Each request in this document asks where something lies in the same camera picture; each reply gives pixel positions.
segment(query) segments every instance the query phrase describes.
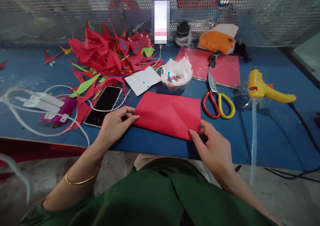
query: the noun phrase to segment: red and yellow scissors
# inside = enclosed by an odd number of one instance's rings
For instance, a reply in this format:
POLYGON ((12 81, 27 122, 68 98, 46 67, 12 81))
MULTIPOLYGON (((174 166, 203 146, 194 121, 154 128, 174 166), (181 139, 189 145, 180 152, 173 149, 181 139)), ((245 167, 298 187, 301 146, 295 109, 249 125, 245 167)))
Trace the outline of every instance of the red and yellow scissors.
POLYGON ((235 107, 233 102, 230 100, 230 98, 228 98, 224 93, 220 93, 217 89, 216 83, 213 80, 213 77, 210 73, 208 73, 208 82, 210 85, 210 89, 211 91, 207 92, 207 94, 204 96, 203 100, 202 100, 202 107, 203 110, 205 111, 205 113, 209 116, 212 117, 214 119, 219 118, 220 116, 224 119, 230 119, 234 116, 235 114, 235 107), (213 93, 217 93, 218 94, 218 103, 216 102, 216 100, 213 97, 213 93), (212 115, 206 108, 206 100, 207 98, 210 98, 211 102, 213 103, 213 106, 215 108, 216 111, 216 115, 212 115), (222 97, 227 101, 227 103, 230 105, 230 114, 228 116, 226 116, 223 111, 222 111, 222 97))

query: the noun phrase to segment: metal mesh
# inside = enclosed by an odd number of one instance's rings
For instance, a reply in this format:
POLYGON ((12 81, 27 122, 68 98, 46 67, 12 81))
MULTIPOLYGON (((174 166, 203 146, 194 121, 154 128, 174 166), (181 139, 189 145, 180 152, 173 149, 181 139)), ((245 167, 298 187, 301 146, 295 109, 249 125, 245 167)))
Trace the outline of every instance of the metal mesh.
MULTIPOLYGON (((320 0, 170 0, 170 30, 188 21, 193 39, 217 23, 239 26, 248 45, 288 46, 320 31, 320 0)), ((117 33, 151 29, 151 0, 0 0, 0 40, 83 40, 86 20, 99 31, 104 22, 117 33)))

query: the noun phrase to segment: red folded paper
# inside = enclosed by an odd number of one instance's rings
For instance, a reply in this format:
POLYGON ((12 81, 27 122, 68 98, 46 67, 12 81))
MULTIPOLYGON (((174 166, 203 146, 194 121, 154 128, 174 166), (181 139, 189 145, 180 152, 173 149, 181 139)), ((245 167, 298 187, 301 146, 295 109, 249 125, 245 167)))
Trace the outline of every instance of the red folded paper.
POLYGON ((201 100, 147 91, 134 114, 140 115, 135 126, 192 140, 188 129, 199 131, 201 100))

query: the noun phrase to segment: blue work surface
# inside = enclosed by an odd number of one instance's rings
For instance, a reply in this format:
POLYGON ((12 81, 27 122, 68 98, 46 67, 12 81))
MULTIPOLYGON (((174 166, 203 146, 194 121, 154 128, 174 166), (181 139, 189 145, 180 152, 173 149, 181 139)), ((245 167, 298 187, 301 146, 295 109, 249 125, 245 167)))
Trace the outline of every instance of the blue work surface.
MULTIPOLYGON (((53 85, 60 84, 70 87, 79 85, 72 73, 71 61, 69 61, 70 58, 75 59, 75 55, 73 53, 68 56, 63 54, 55 59, 56 63, 53 66, 44 66, 44 49, 49 50, 51 56, 61 51, 57 45, 26 45, 0 48, 0 61, 7 60, 5 69, 0 70, 1 95, 10 88, 25 88, 42 92, 53 85)), ((173 45, 164 45, 162 46, 161 59, 164 60, 164 63, 169 58, 175 59, 178 51, 179 49, 173 45)), ((273 83, 274 88, 280 92, 295 94, 297 96, 295 101, 297 110, 305 119, 317 143, 320 144, 319 128, 313 121, 315 112, 319 110, 320 105, 319 90, 278 49, 249 47, 247 52, 252 61, 246 64, 240 60, 241 81, 246 82, 248 80, 249 72, 255 66, 263 74, 263 79, 267 84, 273 83)), ((223 86, 218 86, 218 89, 228 97, 231 97, 234 91, 223 86)), ((177 91, 174 94, 202 99, 207 90, 208 87, 205 82, 192 79, 183 92, 177 91)), ((173 94, 162 83, 152 86, 150 91, 173 94)), ((69 93, 67 88, 55 88, 51 92, 53 93, 52 95, 69 93)), ((23 93, 13 95, 27 98, 27 95, 23 93)), ((142 96, 129 96, 124 104, 136 107, 142 96)), ((22 105, 22 102, 14 98, 11 99, 11 102, 16 105, 22 105)), ((237 108, 236 114, 229 120, 222 118, 210 119, 203 111, 201 112, 201 118, 211 122, 230 141, 232 158, 235 164, 249 165, 252 111, 251 109, 243 110, 241 108, 243 101, 241 100, 236 101, 235 105, 237 108)), ((228 107, 224 106, 225 113, 228 113, 228 107)), ((52 129, 51 125, 46 125, 39 121, 41 114, 25 111, 18 112, 26 124, 44 134, 62 132, 70 124, 68 122, 63 127, 52 129)), ((302 124, 288 105, 275 101, 267 102, 264 109, 258 111, 257 121, 258 166, 302 171, 311 170, 319 166, 320 155, 312 146, 302 124)), ((43 137, 31 133, 18 123, 4 103, 0 103, 0 122, 0 137, 87 147, 85 137, 79 129, 56 137, 43 137)), ((82 126, 89 136, 90 142, 93 143, 99 129, 84 124, 82 126)), ((199 159, 196 148, 191 141, 173 138, 137 127, 131 127, 112 149, 199 159)))

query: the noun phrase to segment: bracelet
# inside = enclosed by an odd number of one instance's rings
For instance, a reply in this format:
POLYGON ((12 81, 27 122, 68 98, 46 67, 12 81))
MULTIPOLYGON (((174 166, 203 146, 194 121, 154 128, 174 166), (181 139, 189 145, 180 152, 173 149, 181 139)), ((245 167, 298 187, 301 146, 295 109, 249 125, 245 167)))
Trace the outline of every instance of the bracelet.
POLYGON ((69 179, 68 179, 68 173, 69 173, 70 169, 71 169, 71 168, 69 168, 68 172, 66 173, 66 181, 67 181, 67 183, 70 184, 70 185, 79 185, 79 184, 83 184, 83 183, 88 182, 89 180, 93 179, 93 178, 97 175, 97 173, 99 172, 100 167, 98 168, 98 170, 96 171, 96 173, 95 173, 91 178, 88 178, 87 180, 82 181, 82 182, 71 182, 71 181, 69 181, 69 179))

